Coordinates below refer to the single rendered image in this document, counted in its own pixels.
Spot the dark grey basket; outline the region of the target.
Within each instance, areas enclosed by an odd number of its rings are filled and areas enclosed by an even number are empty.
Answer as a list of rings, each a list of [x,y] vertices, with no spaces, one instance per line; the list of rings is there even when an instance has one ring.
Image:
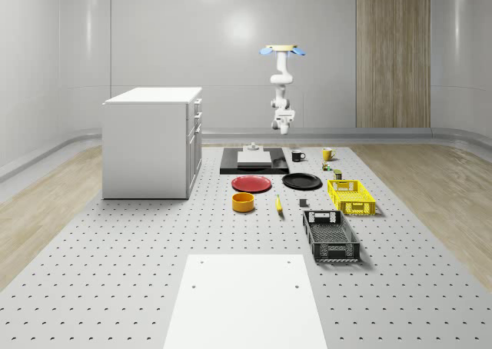
[[[360,260],[360,241],[341,211],[304,211],[303,222],[316,261]]]

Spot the white cabinet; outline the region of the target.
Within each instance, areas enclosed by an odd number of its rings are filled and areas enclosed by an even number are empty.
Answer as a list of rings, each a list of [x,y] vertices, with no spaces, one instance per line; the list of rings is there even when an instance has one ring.
[[[189,198],[201,165],[201,91],[134,88],[102,105],[103,198]]]

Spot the black plate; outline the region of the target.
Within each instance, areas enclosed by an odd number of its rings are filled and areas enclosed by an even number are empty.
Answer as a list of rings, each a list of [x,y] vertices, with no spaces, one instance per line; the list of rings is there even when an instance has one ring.
[[[319,177],[307,173],[290,173],[282,178],[282,182],[288,188],[301,191],[316,190],[322,186]]]

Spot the white board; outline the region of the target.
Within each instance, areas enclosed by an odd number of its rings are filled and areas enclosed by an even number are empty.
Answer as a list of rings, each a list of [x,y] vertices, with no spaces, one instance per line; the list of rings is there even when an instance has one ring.
[[[327,349],[300,254],[191,254],[164,349]]]

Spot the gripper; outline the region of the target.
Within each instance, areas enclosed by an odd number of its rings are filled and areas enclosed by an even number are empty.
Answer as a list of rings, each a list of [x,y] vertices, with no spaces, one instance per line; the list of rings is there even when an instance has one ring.
[[[278,108],[274,113],[274,120],[278,121],[279,125],[289,124],[294,120],[295,111],[292,109]]]

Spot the yellow basket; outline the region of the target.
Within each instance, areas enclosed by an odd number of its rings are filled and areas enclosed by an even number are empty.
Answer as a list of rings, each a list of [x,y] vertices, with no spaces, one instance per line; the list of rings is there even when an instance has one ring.
[[[359,180],[329,180],[327,192],[345,214],[375,214],[375,200]]]

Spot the yellow bowl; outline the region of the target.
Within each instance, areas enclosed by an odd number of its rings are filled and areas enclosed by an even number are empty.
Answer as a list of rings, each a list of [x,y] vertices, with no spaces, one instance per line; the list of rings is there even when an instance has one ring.
[[[232,208],[236,212],[246,213],[254,209],[254,195],[239,192],[232,196]]]

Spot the black stove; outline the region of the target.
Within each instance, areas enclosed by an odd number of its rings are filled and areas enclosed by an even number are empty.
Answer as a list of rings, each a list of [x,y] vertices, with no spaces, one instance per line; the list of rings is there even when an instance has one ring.
[[[244,150],[259,153],[262,158],[266,158],[264,154],[268,153],[270,162],[251,161],[239,165],[238,153],[242,153]],[[289,173],[287,160],[280,147],[269,148],[260,145],[256,150],[251,150],[250,146],[224,148],[223,150],[220,167],[221,175],[286,175]]]

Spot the red plate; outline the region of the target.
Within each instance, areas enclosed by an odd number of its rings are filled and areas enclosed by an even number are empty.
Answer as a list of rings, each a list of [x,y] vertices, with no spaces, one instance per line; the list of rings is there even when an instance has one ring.
[[[260,193],[271,188],[271,181],[263,176],[244,175],[234,178],[231,186],[240,192]]]

